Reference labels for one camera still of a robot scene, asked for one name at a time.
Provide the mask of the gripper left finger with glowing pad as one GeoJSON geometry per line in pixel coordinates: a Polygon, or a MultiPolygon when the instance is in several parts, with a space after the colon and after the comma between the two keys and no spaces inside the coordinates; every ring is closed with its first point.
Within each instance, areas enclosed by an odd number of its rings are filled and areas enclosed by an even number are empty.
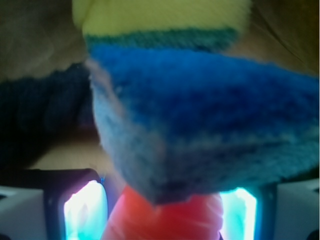
{"type": "Polygon", "coordinates": [[[99,240],[107,222],[106,190],[91,168],[0,172],[2,240],[99,240]]]}

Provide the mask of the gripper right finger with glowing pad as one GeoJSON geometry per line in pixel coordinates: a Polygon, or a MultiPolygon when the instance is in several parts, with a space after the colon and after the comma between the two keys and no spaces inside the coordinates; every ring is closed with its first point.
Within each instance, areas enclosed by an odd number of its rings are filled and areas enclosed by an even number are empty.
{"type": "Polygon", "coordinates": [[[222,192],[224,240],[318,240],[318,178],[222,192]]]}

